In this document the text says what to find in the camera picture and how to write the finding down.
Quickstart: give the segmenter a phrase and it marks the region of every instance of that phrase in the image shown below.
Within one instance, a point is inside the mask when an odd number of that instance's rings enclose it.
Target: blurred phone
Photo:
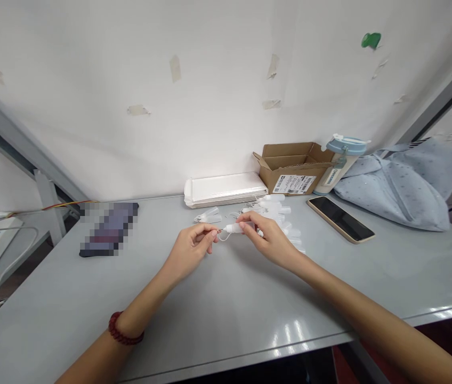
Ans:
[[[308,200],[308,205],[351,243],[360,244],[375,237],[373,231],[327,197]]]
[[[110,203],[100,222],[81,243],[81,257],[112,256],[117,254],[128,230],[132,229],[134,217],[137,216],[138,203]]]

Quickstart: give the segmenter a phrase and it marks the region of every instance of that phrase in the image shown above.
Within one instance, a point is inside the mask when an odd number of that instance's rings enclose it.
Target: cardboard box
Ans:
[[[332,163],[334,152],[315,142],[266,144],[263,154],[253,152],[260,178],[269,194],[309,195]]]

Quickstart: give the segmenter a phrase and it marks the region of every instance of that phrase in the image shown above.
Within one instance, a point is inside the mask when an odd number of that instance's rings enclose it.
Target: water bottle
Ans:
[[[327,149],[335,153],[331,162],[338,164],[326,170],[313,193],[325,196],[331,192],[358,157],[365,154],[366,144],[369,142],[370,140],[364,141],[335,133],[331,141],[327,143]]]

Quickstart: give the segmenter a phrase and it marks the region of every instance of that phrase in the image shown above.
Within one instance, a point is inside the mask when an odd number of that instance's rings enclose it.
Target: light blue bag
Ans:
[[[394,152],[381,158],[385,150]],[[360,157],[334,188],[336,194],[386,219],[431,231],[450,228],[452,148],[429,138]]]

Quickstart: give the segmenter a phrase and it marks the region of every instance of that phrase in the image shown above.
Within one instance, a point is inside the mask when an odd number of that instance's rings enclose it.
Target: barcode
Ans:
[[[306,182],[306,184],[304,184],[304,186],[301,188],[304,192],[306,192],[308,190],[308,184],[310,183],[310,180],[308,179],[308,181]]]

